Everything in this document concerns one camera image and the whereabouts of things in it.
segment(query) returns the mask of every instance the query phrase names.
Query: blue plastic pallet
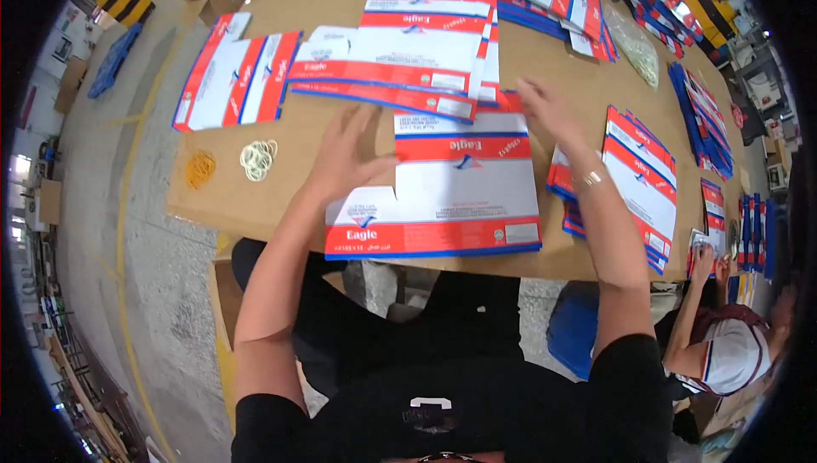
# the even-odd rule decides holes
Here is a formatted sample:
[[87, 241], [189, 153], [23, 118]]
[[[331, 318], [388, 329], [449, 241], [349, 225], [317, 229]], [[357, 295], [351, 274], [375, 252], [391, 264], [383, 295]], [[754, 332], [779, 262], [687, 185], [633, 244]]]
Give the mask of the blue plastic pallet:
[[88, 98], [94, 100], [114, 86], [119, 69], [125, 62], [125, 58], [128, 57], [133, 43], [141, 32], [142, 24], [134, 23], [122, 37], [110, 46], [108, 54], [102, 60], [102, 64], [97, 71], [97, 77], [94, 79], [94, 83], [91, 84], [91, 89], [88, 90]]

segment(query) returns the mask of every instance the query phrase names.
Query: concrete floor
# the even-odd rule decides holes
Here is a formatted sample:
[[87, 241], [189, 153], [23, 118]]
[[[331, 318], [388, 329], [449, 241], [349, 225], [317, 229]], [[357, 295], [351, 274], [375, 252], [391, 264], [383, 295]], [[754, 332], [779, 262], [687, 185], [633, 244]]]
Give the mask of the concrete floor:
[[[198, 20], [180, 24], [180, 0], [154, 1], [116, 85], [88, 100], [101, 60], [124, 29], [105, 32], [66, 118], [57, 271], [76, 323], [128, 393], [145, 433], [166, 439], [175, 461], [225, 461], [232, 432], [207, 285], [217, 234], [163, 209], [178, 141], [171, 116], [208, 29]], [[141, 120], [121, 122], [143, 111]], [[364, 264], [350, 274], [357, 274], [350, 283], [364, 286], [367, 307], [384, 315], [394, 301], [388, 268]], [[523, 281], [521, 345], [528, 360], [570, 376], [545, 341], [562, 285]], [[314, 414], [323, 400], [307, 396]]]

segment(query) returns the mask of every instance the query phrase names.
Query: cardboard table surface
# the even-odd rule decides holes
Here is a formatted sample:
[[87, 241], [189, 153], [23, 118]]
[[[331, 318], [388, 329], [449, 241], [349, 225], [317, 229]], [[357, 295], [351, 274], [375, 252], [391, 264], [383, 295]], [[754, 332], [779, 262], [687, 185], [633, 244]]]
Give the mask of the cardboard table surface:
[[[318, 25], [356, 27], [365, 1], [251, 0], [242, 9], [252, 12], [244, 37], [302, 30], [306, 39]], [[623, 3], [606, 4], [609, 6], [630, 18]], [[574, 55], [560, 40], [504, 21], [499, 23], [500, 78], [505, 89], [515, 88], [518, 77], [536, 77], [552, 83], [573, 104], [575, 115], [583, 121], [587, 138], [596, 149], [600, 149], [604, 139], [609, 104], [621, 112], [631, 110], [656, 134], [677, 160], [677, 220], [663, 280], [682, 280], [686, 278], [689, 231], [691, 228], [703, 230], [700, 178], [719, 184], [723, 189], [728, 223], [738, 215], [740, 177], [736, 175], [724, 183], [714, 172], [700, 170], [695, 164], [667, 73], [667, 64], [675, 58], [664, 44], [647, 35], [659, 54], [657, 91], [641, 79], [624, 57], [617, 63], [597, 63]], [[734, 169], [738, 171], [743, 165], [743, 142], [729, 112], [730, 96], [726, 83], [699, 47], [686, 48], [685, 52], [686, 57], [680, 61], [702, 80], [718, 103], [734, 154]], [[289, 93], [279, 121], [183, 134], [171, 172], [167, 212], [228, 233], [269, 239], [292, 195], [311, 170], [324, 127], [332, 115], [345, 106], [349, 103]], [[254, 140], [269, 139], [278, 142], [278, 157], [263, 181], [251, 182], [240, 166], [240, 152]], [[364, 147], [370, 152], [394, 151], [391, 110], [383, 111], [377, 127], [370, 128], [363, 140]], [[544, 188], [553, 145], [552, 140], [531, 138], [542, 218], [543, 248], [540, 252], [484, 258], [402, 260], [400, 263], [478, 274], [595, 280], [586, 243], [562, 231], [562, 202]], [[216, 170], [208, 182], [194, 190], [186, 182], [185, 168], [191, 155], [198, 150], [208, 151], [215, 157]], [[373, 181], [379, 184], [393, 182], [393, 173], [391, 177]], [[312, 250], [323, 251], [323, 232], [322, 224], [315, 227]], [[659, 280], [657, 274], [651, 273], [654, 280]]]

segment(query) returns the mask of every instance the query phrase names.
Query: white shirt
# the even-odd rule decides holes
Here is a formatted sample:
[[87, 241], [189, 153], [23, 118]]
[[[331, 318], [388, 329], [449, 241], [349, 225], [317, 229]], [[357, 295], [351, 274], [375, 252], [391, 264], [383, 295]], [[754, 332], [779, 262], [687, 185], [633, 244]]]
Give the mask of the white shirt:
[[[755, 331], [757, 339], [750, 330]], [[701, 381], [716, 394], [730, 394], [746, 386], [757, 366], [758, 352], [761, 352], [761, 365], [752, 381], [766, 374], [771, 367], [769, 347], [760, 326], [749, 328], [739, 319], [722, 319], [709, 327], [703, 342], [708, 343], [708, 347]], [[677, 374], [676, 377], [693, 392], [701, 391], [686, 376]]]

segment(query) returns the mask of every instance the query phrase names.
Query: human hand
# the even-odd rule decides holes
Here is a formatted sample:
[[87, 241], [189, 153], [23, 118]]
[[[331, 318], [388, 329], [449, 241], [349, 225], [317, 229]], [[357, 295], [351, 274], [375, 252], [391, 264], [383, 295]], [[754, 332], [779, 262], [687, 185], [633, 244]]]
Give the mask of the human hand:
[[732, 256], [727, 254], [715, 262], [715, 282], [718, 287], [725, 287], [729, 277], [732, 276]]
[[376, 157], [364, 162], [358, 153], [358, 141], [370, 121], [377, 121], [383, 108], [357, 105], [335, 115], [326, 131], [304, 189], [322, 204], [335, 201], [373, 177], [394, 168], [400, 161], [394, 156]]
[[587, 143], [581, 121], [574, 117], [565, 99], [555, 90], [529, 78], [518, 79], [516, 88], [529, 126], [545, 130], [563, 147]]
[[707, 282], [715, 260], [715, 249], [712, 245], [699, 245], [692, 249], [692, 274], [689, 279], [703, 286]]

